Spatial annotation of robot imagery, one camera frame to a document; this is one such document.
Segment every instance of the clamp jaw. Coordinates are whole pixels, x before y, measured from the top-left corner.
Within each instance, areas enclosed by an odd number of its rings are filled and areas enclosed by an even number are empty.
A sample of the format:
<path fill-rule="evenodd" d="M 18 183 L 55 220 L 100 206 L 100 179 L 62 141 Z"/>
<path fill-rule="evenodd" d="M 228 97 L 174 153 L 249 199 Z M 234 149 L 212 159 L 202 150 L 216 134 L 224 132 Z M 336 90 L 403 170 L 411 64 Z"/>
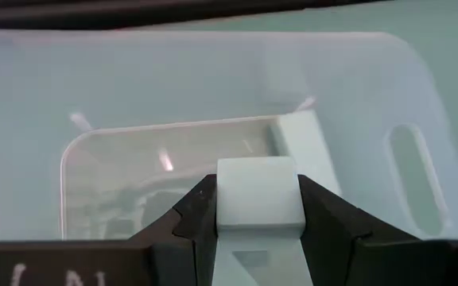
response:
<path fill-rule="evenodd" d="M 301 236 L 315 286 L 458 285 L 458 241 L 422 241 L 306 176 Z M 128 240 L 0 242 L 0 286 L 209 286 L 216 176 Z"/>

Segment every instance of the black jaw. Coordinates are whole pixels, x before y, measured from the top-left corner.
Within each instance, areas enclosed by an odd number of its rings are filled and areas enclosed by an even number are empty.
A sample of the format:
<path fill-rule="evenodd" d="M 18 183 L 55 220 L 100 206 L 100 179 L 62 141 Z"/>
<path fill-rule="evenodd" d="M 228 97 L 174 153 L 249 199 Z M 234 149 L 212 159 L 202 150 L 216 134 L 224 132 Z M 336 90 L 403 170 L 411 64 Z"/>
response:
<path fill-rule="evenodd" d="M 298 179 L 313 285 L 458 285 L 458 241 L 419 240 Z M 126 241 L 0 242 L 0 286 L 211 285 L 215 208 L 216 177 L 208 175 Z"/>

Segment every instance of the plastic container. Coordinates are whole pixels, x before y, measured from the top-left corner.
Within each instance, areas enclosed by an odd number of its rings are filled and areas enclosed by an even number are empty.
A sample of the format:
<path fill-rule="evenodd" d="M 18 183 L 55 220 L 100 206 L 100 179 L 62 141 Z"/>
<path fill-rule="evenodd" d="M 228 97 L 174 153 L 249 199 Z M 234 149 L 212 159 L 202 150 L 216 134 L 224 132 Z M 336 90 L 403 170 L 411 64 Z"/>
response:
<path fill-rule="evenodd" d="M 269 127 L 304 109 L 345 199 L 458 238 L 458 152 L 405 42 L 129 31 L 0 32 L 0 240 L 128 237 L 217 159 L 278 153 Z"/>

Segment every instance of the white plastic block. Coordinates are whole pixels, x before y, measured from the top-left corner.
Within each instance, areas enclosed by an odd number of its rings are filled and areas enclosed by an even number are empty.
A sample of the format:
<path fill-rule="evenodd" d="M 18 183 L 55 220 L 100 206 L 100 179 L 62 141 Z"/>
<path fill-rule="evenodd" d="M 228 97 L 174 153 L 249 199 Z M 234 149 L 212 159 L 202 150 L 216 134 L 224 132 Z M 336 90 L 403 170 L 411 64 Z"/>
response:
<path fill-rule="evenodd" d="M 323 132 L 312 110 L 278 116 L 272 130 L 279 155 L 292 157 L 299 174 L 341 195 Z"/>
<path fill-rule="evenodd" d="M 219 160 L 219 236 L 299 238 L 305 228 L 296 166 L 289 157 Z"/>

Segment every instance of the oval cutout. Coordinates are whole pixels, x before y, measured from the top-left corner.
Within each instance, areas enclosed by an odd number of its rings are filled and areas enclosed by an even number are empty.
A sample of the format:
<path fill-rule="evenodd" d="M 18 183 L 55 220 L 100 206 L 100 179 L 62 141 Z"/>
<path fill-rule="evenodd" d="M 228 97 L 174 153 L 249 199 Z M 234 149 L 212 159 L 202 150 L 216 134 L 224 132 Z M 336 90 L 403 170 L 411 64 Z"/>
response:
<path fill-rule="evenodd" d="M 440 211 L 436 205 L 435 186 L 428 166 L 432 165 L 427 148 L 418 128 L 400 125 L 391 131 L 390 146 L 398 178 L 413 220 L 417 227 L 429 235 L 439 235 L 443 229 Z"/>

